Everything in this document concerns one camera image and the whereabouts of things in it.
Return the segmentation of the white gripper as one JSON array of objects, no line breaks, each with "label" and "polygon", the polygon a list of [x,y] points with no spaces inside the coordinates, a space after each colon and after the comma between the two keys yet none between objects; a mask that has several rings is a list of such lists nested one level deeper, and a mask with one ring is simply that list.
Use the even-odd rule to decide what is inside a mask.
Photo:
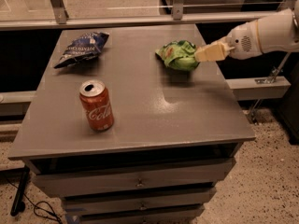
[{"label": "white gripper", "polygon": [[228,55],[234,59],[246,60],[261,54],[258,22],[251,21],[236,26],[227,36],[198,48],[194,57],[201,63],[223,61]]}]

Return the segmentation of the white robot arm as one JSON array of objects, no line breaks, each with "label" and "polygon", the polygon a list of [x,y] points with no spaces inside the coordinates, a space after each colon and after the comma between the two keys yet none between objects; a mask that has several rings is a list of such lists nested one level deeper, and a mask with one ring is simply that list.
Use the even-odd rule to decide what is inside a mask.
[{"label": "white robot arm", "polygon": [[236,26],[227,36],[199,47],[194,57],[199,63],[227,57],[246,60],[272,51],[299,51],[299,0],[294,9]]}]

